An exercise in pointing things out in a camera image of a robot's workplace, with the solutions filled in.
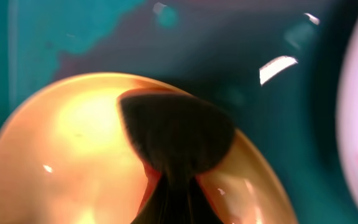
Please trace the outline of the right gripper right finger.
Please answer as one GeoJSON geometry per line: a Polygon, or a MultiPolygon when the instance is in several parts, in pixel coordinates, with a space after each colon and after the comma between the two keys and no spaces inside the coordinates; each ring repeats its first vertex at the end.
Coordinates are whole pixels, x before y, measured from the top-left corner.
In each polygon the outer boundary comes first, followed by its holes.
{"type": "Polygon", "coordinates": [[[189,181],[179,199],[182,212],[181,224],[223,224],[195,177],[189,181]]]}

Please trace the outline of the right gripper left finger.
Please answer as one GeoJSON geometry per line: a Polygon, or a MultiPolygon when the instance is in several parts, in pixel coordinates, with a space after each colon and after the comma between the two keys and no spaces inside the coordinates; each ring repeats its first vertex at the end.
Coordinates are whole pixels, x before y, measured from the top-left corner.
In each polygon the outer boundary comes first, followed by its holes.
{"type": "Polygon", "coordinates": [[[179,193],[161,176],[152,195],[131,224],[179,224],[179,193]]]}

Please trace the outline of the red sponge with green scourer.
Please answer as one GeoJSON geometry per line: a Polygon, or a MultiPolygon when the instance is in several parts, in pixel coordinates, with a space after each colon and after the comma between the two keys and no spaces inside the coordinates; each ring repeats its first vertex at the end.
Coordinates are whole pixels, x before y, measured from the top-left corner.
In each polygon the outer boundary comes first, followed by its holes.
{"type": "Polygon", "coordinates": [[[127,91],[119,97],[126,134],[136,153],[166,175],[180,194],[215,168],[232,146],[235,125],[218,107],[172,91],[127,91]]]}

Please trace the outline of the green-rimmed plate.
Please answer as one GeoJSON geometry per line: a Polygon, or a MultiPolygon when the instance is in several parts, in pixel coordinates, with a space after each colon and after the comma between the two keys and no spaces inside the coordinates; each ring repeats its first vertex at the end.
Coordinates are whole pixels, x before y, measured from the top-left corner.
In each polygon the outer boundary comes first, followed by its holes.
{"type": "MultiPolygon", "coordinates": [[[[0,130],[0,224],[130,223],[158,173],[131,149],[117,98],[177,88],[125,73],[55,82],[28,98],[0,130]]],[[[268,162],[240,131],[225,160],[199,177],[224,223],[296,223],[268,162]]]]}

